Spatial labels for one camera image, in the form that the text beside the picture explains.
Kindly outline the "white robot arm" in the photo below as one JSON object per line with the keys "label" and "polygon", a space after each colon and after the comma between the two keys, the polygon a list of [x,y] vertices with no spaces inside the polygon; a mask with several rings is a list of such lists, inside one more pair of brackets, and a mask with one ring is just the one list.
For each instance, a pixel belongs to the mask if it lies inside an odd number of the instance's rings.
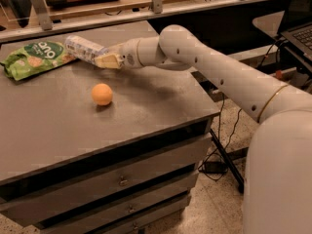
{"label": "white robot arm", "polygon": [[246,161],[243,233],[312,234],[312,95],[204,45],[180,25],[113,46],[96,64],[195,67],[258,123]]}

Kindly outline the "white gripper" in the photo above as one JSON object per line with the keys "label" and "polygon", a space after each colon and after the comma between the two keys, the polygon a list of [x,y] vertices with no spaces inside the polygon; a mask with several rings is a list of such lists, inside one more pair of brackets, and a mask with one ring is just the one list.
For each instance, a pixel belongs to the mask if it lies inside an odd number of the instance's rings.
{"label": "white gripper", "polygon": [[95,64],[99,68],[120,69],[140,68],[137,46],[139,39],[131,39],[125,43],[110,46],[108,50],[112,53],[101,55],[95,58]]}

